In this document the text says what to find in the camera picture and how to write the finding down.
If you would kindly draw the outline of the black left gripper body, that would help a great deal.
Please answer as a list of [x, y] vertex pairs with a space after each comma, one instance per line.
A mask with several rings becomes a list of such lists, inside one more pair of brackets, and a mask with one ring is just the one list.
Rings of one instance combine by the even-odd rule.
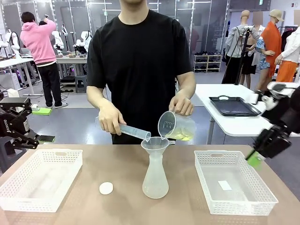
[[3, 111], [0, 113], [0, 136], [14, 137], [16, 134], [25, 135], [29, 132], [27, 119], [28, 111], [20, 113], [12, 111]]

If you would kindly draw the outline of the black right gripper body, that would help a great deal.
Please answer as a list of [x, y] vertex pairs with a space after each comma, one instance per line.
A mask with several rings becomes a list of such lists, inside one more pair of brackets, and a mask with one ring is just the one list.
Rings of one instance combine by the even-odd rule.
[[284, 128], [289, 133], [300, 133], [300, 90], [295, 90], [291, 97], [284, 97], [274, 108], [272, 123]]

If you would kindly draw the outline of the person's right hand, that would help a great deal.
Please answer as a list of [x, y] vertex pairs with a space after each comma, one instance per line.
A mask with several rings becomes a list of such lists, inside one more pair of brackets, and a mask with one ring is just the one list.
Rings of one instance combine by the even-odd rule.
[[114, 106], [100, 109], [99, 122], [102, 130], [121, 135], [120, 124], [126, 125], [121, 112]]

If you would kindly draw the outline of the person's left hand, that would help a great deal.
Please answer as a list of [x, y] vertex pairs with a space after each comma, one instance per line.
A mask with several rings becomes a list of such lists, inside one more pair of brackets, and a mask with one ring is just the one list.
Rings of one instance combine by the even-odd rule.
[[174, 112], [181, 116], [190, 116], [192, 115], [194, 110], [194, 106], [191, 100], [182, 95], [177, 93], [170, 101], [169, 104], [169, 111]]

